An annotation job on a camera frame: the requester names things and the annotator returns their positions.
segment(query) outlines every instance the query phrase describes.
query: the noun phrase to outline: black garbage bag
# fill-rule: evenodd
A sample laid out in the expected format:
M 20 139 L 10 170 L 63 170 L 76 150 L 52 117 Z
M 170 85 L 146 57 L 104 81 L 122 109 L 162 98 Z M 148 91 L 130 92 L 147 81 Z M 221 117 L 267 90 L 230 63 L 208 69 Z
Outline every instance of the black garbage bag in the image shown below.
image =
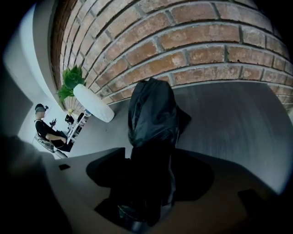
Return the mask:
M 149 226 L 160 219 L 160 210 L 173 200 L 175 180 L 170 156 L 190 116 L 177 106 L 174 93 L 166 81 L 150 78 L 136 85 L 129 113 L 131 185 L 145 205 Z

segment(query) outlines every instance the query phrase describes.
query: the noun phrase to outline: white planter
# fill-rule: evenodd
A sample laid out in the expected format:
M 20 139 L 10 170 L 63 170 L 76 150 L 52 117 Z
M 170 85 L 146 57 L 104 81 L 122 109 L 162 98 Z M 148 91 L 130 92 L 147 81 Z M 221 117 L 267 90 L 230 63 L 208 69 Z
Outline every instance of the white planter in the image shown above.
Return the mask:
M 114 111 L 84 85 L 78 84 L 73 89 L 76 99 L 95 117 L 105 122 L 114 118 Z

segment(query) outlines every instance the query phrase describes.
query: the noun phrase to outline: person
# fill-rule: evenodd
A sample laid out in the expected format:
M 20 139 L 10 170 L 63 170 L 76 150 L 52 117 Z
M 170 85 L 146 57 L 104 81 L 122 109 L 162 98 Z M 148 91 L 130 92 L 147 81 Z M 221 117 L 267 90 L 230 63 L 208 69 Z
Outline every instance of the person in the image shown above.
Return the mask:
M 38 134 L 52 142 L 52 144 L 59 150 L 70 152 L 73 143 L 70 141 L 68 144 L 66 143 L 67 139 L 62 136 L 60 132 L 54 131 L 50 128 L 42 119 L 45 116 L 46 108 L 42 104 L 37 104 L 35 107 L 36 111 L 36 120 L 35 126 Z

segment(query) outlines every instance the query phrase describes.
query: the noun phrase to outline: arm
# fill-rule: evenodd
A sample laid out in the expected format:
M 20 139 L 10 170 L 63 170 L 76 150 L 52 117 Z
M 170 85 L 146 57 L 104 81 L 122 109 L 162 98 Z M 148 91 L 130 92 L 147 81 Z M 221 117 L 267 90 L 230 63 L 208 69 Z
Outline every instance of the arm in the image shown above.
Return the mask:
M 62 140 L 64 143 L 66 143 L 66 139 L 64 137 L 55 136 L 50 133 L 46 135 L 46 139 L 50 141 Z

